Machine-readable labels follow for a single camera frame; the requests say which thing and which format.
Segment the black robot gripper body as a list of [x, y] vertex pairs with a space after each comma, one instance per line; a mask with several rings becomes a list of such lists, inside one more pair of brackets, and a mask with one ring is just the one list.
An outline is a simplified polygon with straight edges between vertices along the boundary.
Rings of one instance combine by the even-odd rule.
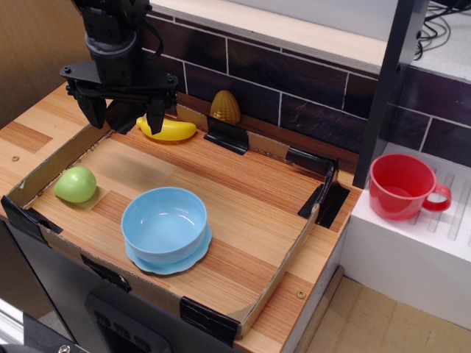
[[106, 99], [176, 103], [178, 78], [153, 66], [160, 54], [142, 50], [136, 32], [106, 32], [97, 38], [85, 34], [85, 45], [89, 61], [60, 69], [71, 89]]

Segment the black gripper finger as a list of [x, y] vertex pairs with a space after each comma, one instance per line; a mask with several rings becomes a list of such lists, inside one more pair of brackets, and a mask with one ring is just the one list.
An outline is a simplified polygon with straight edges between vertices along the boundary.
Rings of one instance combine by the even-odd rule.
[[79, 108], [91, 124], [91, 126], [101, 129], [105, 123], [105, 113], [107, 109], [106, 101], [101, 96], [76, 95]]
[[166, 110], [170, 108], [171, 101], [165, 98], [151, 98], [147, 104], [146, 119], [153, 135], [161, 132]]

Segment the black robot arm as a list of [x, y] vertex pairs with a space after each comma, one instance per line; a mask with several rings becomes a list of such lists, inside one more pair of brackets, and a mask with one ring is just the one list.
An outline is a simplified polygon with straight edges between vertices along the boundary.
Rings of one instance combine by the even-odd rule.
[[108, 124], [123, 135], [144, 116], [153, 134], [159, 133], [167, 109], [177, 103], [176, 76], [154, 66], [163, 52], [141, 48], [139, 33], [160, 33], [147, 20], [148, 1], [75, 1], [85, 27], [91, 60], [60, 71], [91, 126]]

